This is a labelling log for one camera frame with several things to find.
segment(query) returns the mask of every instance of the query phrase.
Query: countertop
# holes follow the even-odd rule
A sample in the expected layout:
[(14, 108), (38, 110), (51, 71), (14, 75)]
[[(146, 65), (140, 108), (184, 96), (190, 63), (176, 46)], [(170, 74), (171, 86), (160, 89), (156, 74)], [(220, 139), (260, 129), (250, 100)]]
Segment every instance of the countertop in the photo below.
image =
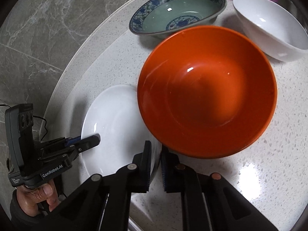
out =
[[(155, 38), (128, 30), (134, 11), (147, 0), (131, 0), (102, 23), (70, 61), (57, 84), (45, 116), (52, 122), (50, 138), (80, 134), (85, 113), (104, 89), (136, 85)], [(241, 33), (232, 0), (215, 25)], [(245, 150), (221, 159), (180, 156), (198, 173), (221, 173), (280, 231), (289, 231), (308, 202), (308, 56), (284, 63), (268, 57), (274, 70), (278, 101), (264, 134)], [(88, 175), (82, 160), (67, 171), (65, 189), (71, 193)], [(179, 194), (166, 194), (159, 170), (147, 194), (132, 199), (130, 216), (146, 231), (181, 230)]]

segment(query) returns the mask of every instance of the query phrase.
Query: plate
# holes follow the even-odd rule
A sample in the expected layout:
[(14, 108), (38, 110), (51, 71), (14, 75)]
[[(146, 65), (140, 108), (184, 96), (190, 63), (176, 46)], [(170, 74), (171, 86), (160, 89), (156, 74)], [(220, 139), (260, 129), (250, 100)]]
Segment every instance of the plate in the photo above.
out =
[(144, 143), (152, 143), (151, 178), (159, 163), (161, 143), (147, 129), (137, 103), (136, 88), (115, 85), (104, 90), (90, 106), (81, 138), (100, 135), (100, 144), (82, 153), (84, 166), (91, 176), (114, 174), (142, 153)]

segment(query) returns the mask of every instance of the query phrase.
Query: blue and white porcelain bowl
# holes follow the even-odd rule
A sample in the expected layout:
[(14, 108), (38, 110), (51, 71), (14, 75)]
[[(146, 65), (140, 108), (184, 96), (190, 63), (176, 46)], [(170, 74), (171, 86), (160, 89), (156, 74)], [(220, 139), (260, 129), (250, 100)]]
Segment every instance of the blue and white porcelain bowl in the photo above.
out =
[(136, 35), (166, 37), (199, 24), (212, 24), (227, 6), (226, 0), (149, 0), (129, 22)]

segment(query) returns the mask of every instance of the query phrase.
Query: orange bowl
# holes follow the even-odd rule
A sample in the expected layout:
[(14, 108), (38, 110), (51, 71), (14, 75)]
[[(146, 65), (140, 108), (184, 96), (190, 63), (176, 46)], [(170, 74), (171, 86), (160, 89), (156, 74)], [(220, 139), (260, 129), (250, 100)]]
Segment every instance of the orange bowl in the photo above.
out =
[(240, 33), (198, 26), (161, 42), (138, 81), (138, 104), (152, 134), (197, 158), (235, 154), (270, 123), (277, 85), (264, 53)]

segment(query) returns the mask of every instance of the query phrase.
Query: white plate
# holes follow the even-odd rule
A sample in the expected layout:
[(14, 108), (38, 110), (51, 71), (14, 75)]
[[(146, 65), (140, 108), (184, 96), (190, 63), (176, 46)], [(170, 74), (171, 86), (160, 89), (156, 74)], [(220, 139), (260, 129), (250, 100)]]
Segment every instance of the white plate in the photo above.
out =
[(308, 36), (301, 24), (270, 0), (233, 0), (245, 34), (266, 54), (295, 61), (308, 54)]
[(161, 143), (150, 133), (141, 117), (136, 88), (115, 85), (104, 90), (90, 106), (81, 139), (100, 135), (100, 144), (82, 153), (89, 174), (107, 176), (130, 164), (143, 152), (144, 142), (152, 143), (151, 178), (159, 163)]

